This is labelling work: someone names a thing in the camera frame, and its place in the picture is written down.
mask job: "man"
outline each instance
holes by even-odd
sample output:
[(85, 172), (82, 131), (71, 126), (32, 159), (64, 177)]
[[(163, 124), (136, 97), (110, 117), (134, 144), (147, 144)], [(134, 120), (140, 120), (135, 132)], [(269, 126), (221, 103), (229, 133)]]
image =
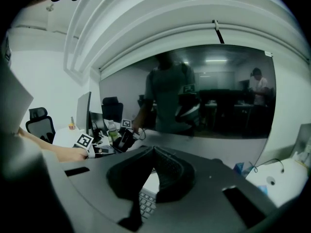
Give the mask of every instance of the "man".
[(168, 53), (158, 54), (156, 58), (159, 61), (159, 66), (147, 76), (145, 102), (133, 122), (133, 129), (138, 132), (138, 129), (143, 127), (155, 101), (157, 105), (155, 130), (191, 135), (191, 126), (176, 122), (175, 113), (181, 87), (194, 83), (193, 70), (185, 64), (174, 65)]
[(254, 105), (265, 106), (265, 96), (269, 93), (268, 81), (262, 76), (259, 68), (254, 68), (253, 76), (258, 81), (253, 91), (255, 94)]
[(254, 107), (251, 111), (251, 131), (254, 135), (263, 136), (270, 131), (266, 127), (268, 118), (265, 97), (269, 94), (268, 81), (262, 76), (259, 68), (254, 68), (252, 75), (258, 83), (253, 90), (255, 98)]

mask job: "sticker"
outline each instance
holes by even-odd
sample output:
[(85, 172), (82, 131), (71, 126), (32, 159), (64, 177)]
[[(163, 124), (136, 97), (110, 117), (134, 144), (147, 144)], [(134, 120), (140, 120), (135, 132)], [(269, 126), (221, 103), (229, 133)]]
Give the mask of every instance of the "sticker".
[(132, 121), (128, 120), (128, 119), (122, 119), (120, 127), (131, 129), (132, 128)]
[(264, 54), (265, 54), (265, 55), (267, 55), (267, 56), (269, 56), (269, 57), (272, 57), (272, 56), (273, 56), (273, 54), (272, 54), (272, 53), (267, 52), (267, 51), (265, 51), (265, 52), (264, 52)]
[(76, 145), (82, 147), (83, 149), (88, 150), (92, 144), (93, 139), (94, 139), (93, 137), (82, 133), (79, 139), (77, 140)]
[(183, 87), (183, 93), (195, 92), (195, 85), (188, 84)]

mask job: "human hand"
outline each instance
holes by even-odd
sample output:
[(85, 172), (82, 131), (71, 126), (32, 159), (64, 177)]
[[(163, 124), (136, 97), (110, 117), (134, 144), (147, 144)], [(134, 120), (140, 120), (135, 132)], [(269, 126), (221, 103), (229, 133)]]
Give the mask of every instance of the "human hand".
[(88, 154), (83, 148), (66, 148), (56, 152), (59, 162), (84, 161)]
[(140, 128), (140, 124), (136, 120), (134, 120), (134, 122), (132, 123), (132, 129), (134, 133), (138, 133), (139, 128)]

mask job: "ceiling light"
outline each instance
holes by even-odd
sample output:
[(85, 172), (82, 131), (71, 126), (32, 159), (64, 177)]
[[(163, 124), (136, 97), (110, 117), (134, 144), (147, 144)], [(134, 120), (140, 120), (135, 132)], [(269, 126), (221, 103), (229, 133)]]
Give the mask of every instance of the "ceiling light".
[(226, 62), (227, 60), (205, 60), (206, 62)]

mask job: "computer monitor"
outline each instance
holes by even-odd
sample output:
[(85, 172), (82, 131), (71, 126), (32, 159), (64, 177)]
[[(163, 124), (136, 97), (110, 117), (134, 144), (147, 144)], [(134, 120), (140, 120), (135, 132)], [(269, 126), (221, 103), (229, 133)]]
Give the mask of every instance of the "computer monitor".
[(89, 125), (89, 103), (91, 100), (91, 92), (82, 95), (78, 99), (76, 125), (79, 130), (85, 130), (88, 134)]
[(308, 140), (311, 137), (311, 123), (301, 124), (296, 143), (294, 145), (292, 155), (297, 152), (298, 154), (303, 152), (307, 146)]
[(108, 128), (104, 122), (103, 115), (100, 113), (94, 113), (94, 112), (90, 112), (89, 114), (90, 114), (90, 122), (89, 122), (90, 128), (92, 130), (99, 129), (103, 132), (104, 135), (106, 135)]

